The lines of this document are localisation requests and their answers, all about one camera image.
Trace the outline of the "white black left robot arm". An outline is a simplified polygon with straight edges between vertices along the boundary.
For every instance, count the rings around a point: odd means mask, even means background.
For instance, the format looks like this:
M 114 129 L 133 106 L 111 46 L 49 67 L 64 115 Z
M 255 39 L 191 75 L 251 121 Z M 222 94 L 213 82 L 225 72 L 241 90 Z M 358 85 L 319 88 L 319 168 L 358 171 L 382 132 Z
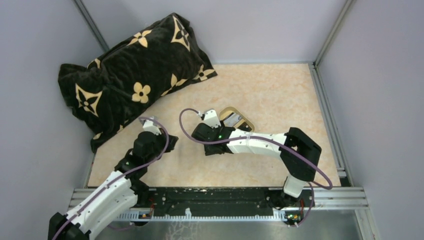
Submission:
M 178 137 L 160 130 L 141 132 L 107 179 L 67 213 L 49 220 L 49 240 L 94 240 L 120 214 L 149 202 L 149 186 L 140 181 L 147 167 L 171 152 Z

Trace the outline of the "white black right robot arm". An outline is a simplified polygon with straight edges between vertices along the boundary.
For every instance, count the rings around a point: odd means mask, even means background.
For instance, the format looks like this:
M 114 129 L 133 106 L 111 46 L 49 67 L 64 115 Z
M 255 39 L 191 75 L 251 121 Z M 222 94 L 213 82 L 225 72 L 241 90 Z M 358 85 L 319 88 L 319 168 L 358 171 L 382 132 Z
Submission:
M 249 153 L 282 160 L 288 176 L 282 196 L 298 199 L 303 187 L 315 179 L 322 148 L 297 127 L 286 133 L 265 134 L 234 127 L 200 123 L 191 137 L 205 146 L 205 155 Z

